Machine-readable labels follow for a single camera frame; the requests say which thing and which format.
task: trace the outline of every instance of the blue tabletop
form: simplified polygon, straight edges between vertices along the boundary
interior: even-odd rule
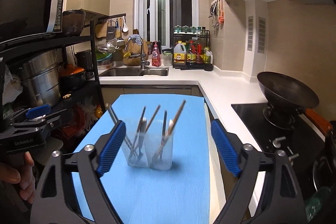
[[[174,94],[127,94],[113,104],[120,120],[139,119],[144,106],[149,119],[157,114],[173,119],[183,100],[186,104],[176,124],[172,168],[157,171],[127,165],[119,150],[111,170],[101,178],[115,210],[125,224],[208,224],[210,210],[209,148],[202,97]],[[106,112],[85,136],[75,152],[109,133],[114,126]],[[73,183],[83,216],[93,220],[78,173]]]

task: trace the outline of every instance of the vent grille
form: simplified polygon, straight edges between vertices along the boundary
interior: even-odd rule
[[[266,19],[259,17],[258,53],[265,53]]]
[[[253,47],[253,16],[248,17],[248,38],[247,38],[247,50],[252,51]]]

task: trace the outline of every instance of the faucet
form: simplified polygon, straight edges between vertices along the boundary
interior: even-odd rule
[[[130,43],[131,37],[128,38],[127,40],[127,44],[125,47],[125,51],[128,51],[128,45]],[[146,66],[149,66],[150,63],[148,61],[145,60],[145,57],[147,56],[147,54],[145,54],[143,52],[143,41],[141,41],[141,53],[140,54],[131,54],[130,56],[128,56],[128,58],[140,58],[140,69],[144,70],[146,68]]]

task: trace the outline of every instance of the microwave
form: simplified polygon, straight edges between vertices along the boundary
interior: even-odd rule
[[[62,32],[63,0],[0,0],[0,42]]]

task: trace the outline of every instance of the finger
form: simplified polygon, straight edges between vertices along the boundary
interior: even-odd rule
[[[31,194],[30,198],[28,198],[28,202],[30,204],[34,203],[34,201],[35,201],[35,194],[36,194],[36,191],[33,191],[33,193]]]
[[[31,183],[33,176],[32,168],[28,165],[23,165],[20,168],[21,180],[20,187],[24,190]]]
[[[0,180],[4,182],[8,182],[11,184],[16,184],[20,182],[20,173],[18,170],[0,163]]]
[[[33,158],[31,157],[29,152],[26,152],[24,157],[25,157],[25,164],[26,165],[29,165],[31,167],[33,167],[35,165],[34,161],[33,161]]]
[[[31,180],[31,183],[25,190],[23,189],[20,190],[20,197],[23,200],[28,200],[34,191],[35,191],[35,179]]]

